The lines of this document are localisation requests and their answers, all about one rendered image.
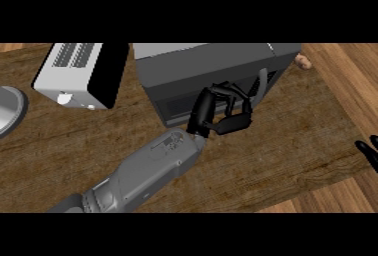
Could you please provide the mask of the dark grey microwave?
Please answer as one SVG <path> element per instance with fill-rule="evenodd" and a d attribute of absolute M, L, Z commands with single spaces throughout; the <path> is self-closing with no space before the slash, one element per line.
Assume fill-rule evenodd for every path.
<path fill-rule="evenodd" d="M 202 89 L 235 83 L 250 99 L 267 68 L 269 93 L 297 54 L 298 43 L 136 43 L 137 78 L 165 127 L 189 121 Z"/>

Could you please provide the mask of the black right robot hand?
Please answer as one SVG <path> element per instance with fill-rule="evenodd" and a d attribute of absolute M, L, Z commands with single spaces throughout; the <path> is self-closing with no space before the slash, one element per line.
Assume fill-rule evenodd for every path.
<path fill-rule="evenodd" d="M 359 149 L 359 151 L 363 153 L 365 158 L 378 173 L 378 135 L 371 135 L 369 140 L 372 143 L 372 146 L 369 146 L 363 141 L 357 140 L 354 142 L 354 146 Z"/>

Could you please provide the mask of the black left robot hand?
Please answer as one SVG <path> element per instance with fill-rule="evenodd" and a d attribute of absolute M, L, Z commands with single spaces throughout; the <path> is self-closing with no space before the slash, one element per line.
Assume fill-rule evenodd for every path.
<path fill-rule="evenodd" d="M 242 98 L 242 112 L 232 114 L 236 97 Z M 213 123 L 216 114 L 216 102 L 227 103 L 224 109 L 224 118 Z M 205 87 L 198 95 L 196 102 L 191 112 L 186 132 L 208 137 L 214 130 L 219 135 L 229 134 L 244 130 L 251 125 L 253 107 L 250 97 L 235 83 L 223 82 Z"/>

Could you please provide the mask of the small tan object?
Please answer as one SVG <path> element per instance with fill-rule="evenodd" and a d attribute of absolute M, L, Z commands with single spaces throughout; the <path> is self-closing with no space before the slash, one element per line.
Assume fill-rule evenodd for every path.
<path fill-rule="evenodd" d="M 312 68 L 312 62 L 310 62 L 309 58 L 303 54 L 298 54 L 295 56 L 294 62 L 295 62 L 295 65 L 303 70 L 309 70 Z"/>

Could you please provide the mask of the white and black toaster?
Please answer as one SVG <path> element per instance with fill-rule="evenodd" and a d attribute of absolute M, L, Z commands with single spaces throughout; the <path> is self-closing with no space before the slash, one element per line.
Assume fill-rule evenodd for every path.
<path fill-rule="evenodd" d="M 53 43 L 31 87 L 68 108 L 111 109 L 128 56 L 128 44 Z"/>

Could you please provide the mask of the round grey plate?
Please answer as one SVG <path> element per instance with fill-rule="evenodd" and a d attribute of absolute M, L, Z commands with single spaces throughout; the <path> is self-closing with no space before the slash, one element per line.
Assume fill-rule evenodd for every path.
<path fill-rule="evenodd" d="M 0 139 L 21 124 L 28 110 L 27 94 L 12 86 L 0 86 Z"/>

